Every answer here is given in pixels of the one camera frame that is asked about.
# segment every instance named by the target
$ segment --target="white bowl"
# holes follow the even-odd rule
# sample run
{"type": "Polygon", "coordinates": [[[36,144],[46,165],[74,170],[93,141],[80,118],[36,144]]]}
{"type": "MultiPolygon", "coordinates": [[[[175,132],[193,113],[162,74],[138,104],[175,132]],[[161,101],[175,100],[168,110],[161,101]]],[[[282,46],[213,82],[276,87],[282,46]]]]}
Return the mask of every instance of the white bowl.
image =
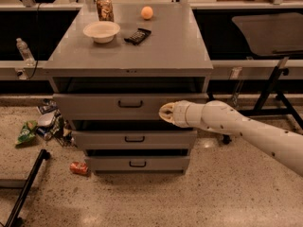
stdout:
{"type": "Polygon", "coordinates": [[[83,30],[83,33],[94,39],[96,43],[108,43],[120,31],[119,24],[111,21],[96,21],[83,30]]]}

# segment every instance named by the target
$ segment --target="drawer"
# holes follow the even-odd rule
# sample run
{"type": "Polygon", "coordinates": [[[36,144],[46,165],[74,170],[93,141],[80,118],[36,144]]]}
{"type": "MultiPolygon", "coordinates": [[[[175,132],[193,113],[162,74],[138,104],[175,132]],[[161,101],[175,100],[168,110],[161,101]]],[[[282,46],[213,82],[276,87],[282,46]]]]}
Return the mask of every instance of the drawer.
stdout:
{"type": "Polygon", "coordinates": [[[86,164],[94,173],[178,172],[185,173],[189,157],[88,157],[86,164]]]}
{"type": "Polygon", "coordinates": [[[67,120],[140,120],[159,119],[159,109],[179,100],[201,101],[201,94],[163,95],[69,95],[55,94],[63,117],[67,120]]]}
{"type": "Polygon", "coordinates": [[[197,131],[73,131],[79,149],[192,148],[197,131]]]}

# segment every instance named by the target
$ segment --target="speckled floor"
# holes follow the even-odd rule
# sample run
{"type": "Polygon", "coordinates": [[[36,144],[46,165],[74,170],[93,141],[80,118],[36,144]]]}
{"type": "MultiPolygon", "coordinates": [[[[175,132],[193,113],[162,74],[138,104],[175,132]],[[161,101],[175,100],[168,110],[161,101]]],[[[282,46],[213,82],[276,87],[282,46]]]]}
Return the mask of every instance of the speckled floor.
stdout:
{"type": "MultiPolygon", "coordinates": [[[[0,100],[0,179],[24,179],[40,149],[51,153],[19,215],[24,226],[303,226],[303,178],[239,137],[224,145],[220,135],[200,132],[185,175],[83,177],[69,171],[83,161],[76,148],[40,137],[15,148],[22,124],[39,117],[34,104],[0,100]]],[[[286,117],[260,120],[298,129],[286,117]]],[[[19,192],[0,189],[3,224],[19,192]]]]}

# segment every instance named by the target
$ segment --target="white robotic arm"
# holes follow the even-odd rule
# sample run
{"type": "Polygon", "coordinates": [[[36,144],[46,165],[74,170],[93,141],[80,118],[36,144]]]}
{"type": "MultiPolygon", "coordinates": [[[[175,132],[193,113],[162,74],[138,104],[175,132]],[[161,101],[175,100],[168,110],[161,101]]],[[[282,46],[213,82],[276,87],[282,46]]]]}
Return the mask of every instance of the white robotic arm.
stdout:
{"type": "Polygon", "coordinates": [[[181,128],[237,135],[303,176],[303,135],[245,117],[221,101],[197,104],[171,102],[161,107],[162,119],[181,128]]]}

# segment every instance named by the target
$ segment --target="black drawer handle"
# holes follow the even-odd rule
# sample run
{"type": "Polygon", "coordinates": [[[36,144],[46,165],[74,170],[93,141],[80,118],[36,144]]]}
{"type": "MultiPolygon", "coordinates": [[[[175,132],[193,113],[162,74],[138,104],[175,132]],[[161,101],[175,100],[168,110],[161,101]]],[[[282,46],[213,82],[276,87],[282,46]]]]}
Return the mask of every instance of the black drawer handle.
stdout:
{"type": "Polygon", "coordinates": [[[121,102],[121,100],[118,101],[117,105],[120,107],[120,108],[141,108],[143,106],[143,101],[140,100],[139,103],[137,105],[127,105],[127,104],[123,104],[121,102]]]}
{"type": "Polygon", "coordinates": [[[142,136],[141,138],[136,138],[136,139],[132,139],[131,137],[125,136],[124,137],[125,142],[136,142],[136,143],[140,143],[145,141],[145,136],[142,136]]]}
{"type": "Polygon", "coordinates": [[[129,162],[129,165],[130,165],[130,167],[145,167],[146,166],[146,161],[144,161],[144,164],[143,165],[134,165],[133,163],[132,163],[132,161],[130,161],[129,162]]]}

